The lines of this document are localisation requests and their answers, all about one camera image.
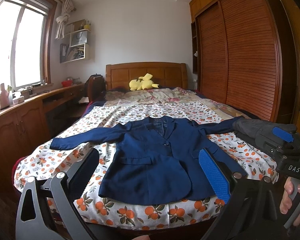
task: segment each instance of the door handle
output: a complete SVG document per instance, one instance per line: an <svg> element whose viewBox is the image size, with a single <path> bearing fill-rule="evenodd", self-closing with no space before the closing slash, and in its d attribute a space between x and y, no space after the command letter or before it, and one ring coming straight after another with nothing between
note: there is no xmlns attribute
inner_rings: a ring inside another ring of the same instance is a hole
<svg viewBox="0 0 300 240"><path fill-rule="evenodd" d="M25 125L23 124L23 121L21 121L20 123L21 123L21 128L23 130L23 133L26 133L26 129L25 129Z"/></svg>
<svg viewBox="0 0 300 240"><path fill-rule="evenodd" d="M20 130L20 127L19 127L19 124L18 124L18 123L16 124L16 127L17 127L17 131L18 131L18 133L20 134L20 136L22 136L22 133L21 133L21 130Z"/></svg>

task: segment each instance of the pikachu plush toy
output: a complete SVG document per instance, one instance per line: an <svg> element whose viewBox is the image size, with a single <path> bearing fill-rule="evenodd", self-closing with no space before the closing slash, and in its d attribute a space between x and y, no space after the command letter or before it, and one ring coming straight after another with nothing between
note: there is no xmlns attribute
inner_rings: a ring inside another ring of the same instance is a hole
<svg viewBox="0 0 300 240"><path fill-rule="evenodd" d="M148 90L152 88L158 88L158 84L154 84L152 80L150 80L153 76L151 74L146 74L144 77L139 77L139 79L133 79L129 83L129 87L131 91L136 90Z"/></svg>

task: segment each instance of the curtain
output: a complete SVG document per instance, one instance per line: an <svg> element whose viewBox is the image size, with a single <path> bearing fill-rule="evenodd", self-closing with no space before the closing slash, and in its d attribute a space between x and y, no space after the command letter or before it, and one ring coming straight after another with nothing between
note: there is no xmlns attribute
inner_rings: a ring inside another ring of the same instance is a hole
<svg viewBox="0 0 300 240"><path fill-rule="evenodd" d="M65 24L69 20L69 13L74 9L74 4L71 0L65 0L62 5L61 15L56 19L58 23L56 39L63 39L65 37Z"/></svg>

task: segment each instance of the sliding wardrobe door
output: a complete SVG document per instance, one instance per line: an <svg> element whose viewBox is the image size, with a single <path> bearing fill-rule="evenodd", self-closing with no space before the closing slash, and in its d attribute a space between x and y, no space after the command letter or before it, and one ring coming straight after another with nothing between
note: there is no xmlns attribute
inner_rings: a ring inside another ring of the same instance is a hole
<svg viewBox="0 0 300 240"><path fill-rule="evenodd" d="M279 68L266 0L220 2L228 52L226 104L273 120Z"/></svg>
<svg viewBox="0 0 300 240"><path fill-rule="evenodd" d="M207 98L225 103L227 89L225 29L218 4L197 19L199 23L200 91Z"/></svg>

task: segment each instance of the blue blazer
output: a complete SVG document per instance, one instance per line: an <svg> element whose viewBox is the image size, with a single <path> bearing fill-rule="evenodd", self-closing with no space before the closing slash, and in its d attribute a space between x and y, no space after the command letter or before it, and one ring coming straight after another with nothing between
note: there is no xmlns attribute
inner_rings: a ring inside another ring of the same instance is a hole
<svg viewBox="0 0 300 240"><path fill-rule="evenodd" d="M237 119L198 125L185 118L147 117L113 128L94 128L67 138L54 138L50 148L70 150L85 142L117 142L113 162L100 185L100 197L138 205L182 198L199 200L215 195L198 161L202 148L208 148L232 172L247 175L206 137L233 131L232 123Z"/></svg>

